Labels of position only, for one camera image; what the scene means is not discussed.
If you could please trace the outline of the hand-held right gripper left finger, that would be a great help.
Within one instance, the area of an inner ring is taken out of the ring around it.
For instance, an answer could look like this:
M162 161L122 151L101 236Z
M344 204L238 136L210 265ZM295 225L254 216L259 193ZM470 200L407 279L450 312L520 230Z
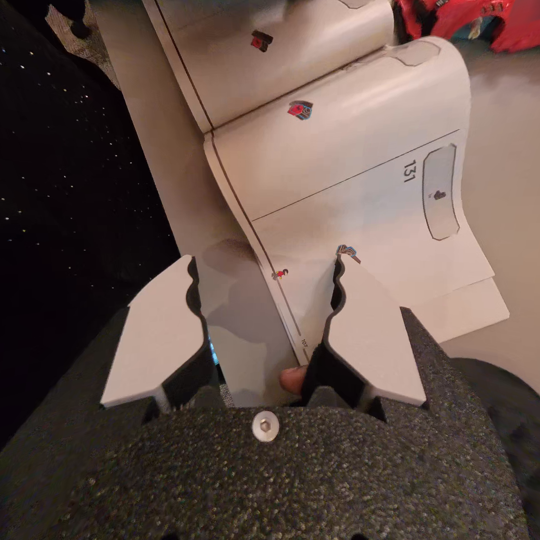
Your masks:
M210 384L210 337L195 257L184 255L131 301L100 404L153 398L180 408Z

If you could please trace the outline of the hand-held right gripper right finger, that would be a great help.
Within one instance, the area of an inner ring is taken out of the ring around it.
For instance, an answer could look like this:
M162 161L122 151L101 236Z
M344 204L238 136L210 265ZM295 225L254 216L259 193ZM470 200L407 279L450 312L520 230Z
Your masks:
M305 405L382 410L381 399L427 403L401 308L349 254L336 256L332 311L303 381Z

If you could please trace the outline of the red lego box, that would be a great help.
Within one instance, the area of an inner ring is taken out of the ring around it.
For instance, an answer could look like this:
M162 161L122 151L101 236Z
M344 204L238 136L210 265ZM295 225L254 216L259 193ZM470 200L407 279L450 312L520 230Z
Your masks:
M539 46L539 1L392 1L400 43L484 40L496 53Z

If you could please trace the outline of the person's left hand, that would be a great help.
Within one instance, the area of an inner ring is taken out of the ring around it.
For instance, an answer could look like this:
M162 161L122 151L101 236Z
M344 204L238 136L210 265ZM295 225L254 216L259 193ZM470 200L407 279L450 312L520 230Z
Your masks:
M290 394L301 395L307 367L305 365L283 370L279 375L280 387Z

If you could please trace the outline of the white instruction booklet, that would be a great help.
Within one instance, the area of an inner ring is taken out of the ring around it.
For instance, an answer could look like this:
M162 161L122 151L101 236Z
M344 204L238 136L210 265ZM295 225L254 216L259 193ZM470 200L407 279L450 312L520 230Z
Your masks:
M220 191L307 364L337 253L438 343L507 320L463 212L470 81L390 1L143 1Z

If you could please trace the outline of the black speckled cloth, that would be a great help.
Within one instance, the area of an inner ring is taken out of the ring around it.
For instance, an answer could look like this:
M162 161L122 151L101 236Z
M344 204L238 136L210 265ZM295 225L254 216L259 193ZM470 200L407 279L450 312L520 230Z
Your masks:
M122 92L1 1L1 449L179 249Z

